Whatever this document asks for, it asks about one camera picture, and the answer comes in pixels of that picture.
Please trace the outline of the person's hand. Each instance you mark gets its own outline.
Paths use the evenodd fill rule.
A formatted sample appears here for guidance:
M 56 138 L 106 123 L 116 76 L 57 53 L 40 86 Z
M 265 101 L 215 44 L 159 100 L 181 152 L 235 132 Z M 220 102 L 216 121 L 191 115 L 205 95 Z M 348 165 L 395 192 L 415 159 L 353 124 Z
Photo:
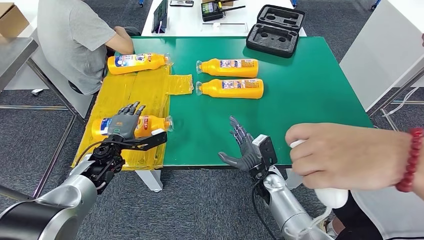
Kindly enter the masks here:
M 335 123 L 291 126 L 285 140 L 292 169 L 310 189 L 376 190 L 401 181 L 409 157 L 408 133 Z

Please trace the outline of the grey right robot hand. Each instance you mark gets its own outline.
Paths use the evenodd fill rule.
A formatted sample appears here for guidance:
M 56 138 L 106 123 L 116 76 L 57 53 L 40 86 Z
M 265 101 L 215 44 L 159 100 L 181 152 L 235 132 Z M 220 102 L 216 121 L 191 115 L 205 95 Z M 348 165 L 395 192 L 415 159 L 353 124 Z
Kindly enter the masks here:
M 239 146 L 241 157 L 232 157 L 228 156 L 224 152 L 219 152 L 219 158 L 226 164 L 235 167 L 241 171 L 247 172 L 255 166 L 259 165 L 262 160 L 257 156 L 254 146 L 253 146 L 253 137 L 248 133 L 245 128 L 240 124 L 240 122 L 233 117 L 229 117 L 229 122 L 233 130 L 230 130 L 229 133 L 234 137 L 236 143 Z

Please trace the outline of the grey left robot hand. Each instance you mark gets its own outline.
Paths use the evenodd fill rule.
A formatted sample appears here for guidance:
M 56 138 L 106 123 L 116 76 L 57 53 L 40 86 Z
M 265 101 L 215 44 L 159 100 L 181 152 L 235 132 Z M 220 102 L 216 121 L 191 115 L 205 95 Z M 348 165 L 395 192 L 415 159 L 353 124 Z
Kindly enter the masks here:
M 129 103 L 122 107 L 117 114 L 111 118 L 108 125 L 107 135 L 119 135 L 125 140 L 135 139 L 135 129 L 138 125 L 139 117 L 146 107 L 140 105 L 139 101 Z

